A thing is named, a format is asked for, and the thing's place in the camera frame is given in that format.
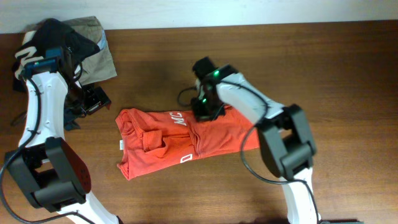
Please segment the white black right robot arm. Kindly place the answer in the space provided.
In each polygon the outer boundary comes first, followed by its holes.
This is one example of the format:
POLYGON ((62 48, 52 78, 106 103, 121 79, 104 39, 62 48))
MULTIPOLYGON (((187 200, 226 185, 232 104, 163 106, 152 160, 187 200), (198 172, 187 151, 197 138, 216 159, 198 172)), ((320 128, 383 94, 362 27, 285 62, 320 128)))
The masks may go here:
POLYGON ((197 78, 196 117, 200 121, 215 119, 224 105, 238 110, 252 123, 239 148, 246 169, 259 180, 271 182, 256 173, 245 158, 244 146, 255 131, 262 160, 276 177, 272 183, 284 191, 289 223, 320 223, 312 187, 317 147, 303 109, 270 99, 230 65, 197 62, 192 70, 197 78))

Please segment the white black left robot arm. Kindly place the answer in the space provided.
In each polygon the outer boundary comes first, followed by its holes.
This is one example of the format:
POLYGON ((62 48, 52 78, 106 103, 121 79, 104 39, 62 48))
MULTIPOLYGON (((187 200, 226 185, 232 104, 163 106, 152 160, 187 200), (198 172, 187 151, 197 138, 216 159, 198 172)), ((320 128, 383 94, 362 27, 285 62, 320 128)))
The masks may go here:
POLYGON ((24 65, 22 78, 29 95, 24 132, 7 152, 1 173, 8 172, 34 208, 74 223, 120 223, 91 190, 86 164, 65 141, 64 106, 80 106, 83 92, 73 79, 72 56, 61 47, 24 65))

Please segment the red orange t-shirt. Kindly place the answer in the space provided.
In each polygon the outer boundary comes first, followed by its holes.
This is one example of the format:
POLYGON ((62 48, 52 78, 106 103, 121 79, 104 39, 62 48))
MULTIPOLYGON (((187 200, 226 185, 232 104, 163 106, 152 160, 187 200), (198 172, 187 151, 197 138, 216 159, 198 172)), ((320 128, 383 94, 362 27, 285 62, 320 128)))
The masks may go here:
POLYGON ((124 109, 116 117, 127 180, 188 161, 239 152, 251 122, 227 107, 214 121, 198 122, 192 111, 124 109))

